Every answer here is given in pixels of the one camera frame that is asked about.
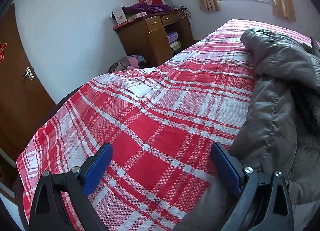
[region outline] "brown door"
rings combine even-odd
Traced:
[[[24,52],[14,4],[0,20],[0,44],[0,148],[16,161],[54,102]],[[32,81],[23,78],[28,67]]]

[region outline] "blue gripper pad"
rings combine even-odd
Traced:
[[[232,157],[221,143],[213,143],[211,158],[226,189],[237,198],[241,197],[244,173],[241,163]]]
[[[105,143],[94,156],[89,157],[82,165],[82,191],[86,197],[96,190],[103,174],[107,170],[112,155],[113,149],[111,144]]]

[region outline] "purple box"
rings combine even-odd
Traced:
[[[178,40],[178,32],[167,33],[169,44]]]

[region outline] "door handle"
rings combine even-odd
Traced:
[[[26,76],[29,76],[30,81],[35,78],[29,67],[26,68],[26,74],[22,77],[22,79],[24,79]]]

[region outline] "red door decoration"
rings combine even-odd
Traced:
[[[3,46],[0,43],[0,63],[4,60],[4,49],[7,47],[7,43],[4,43]]]

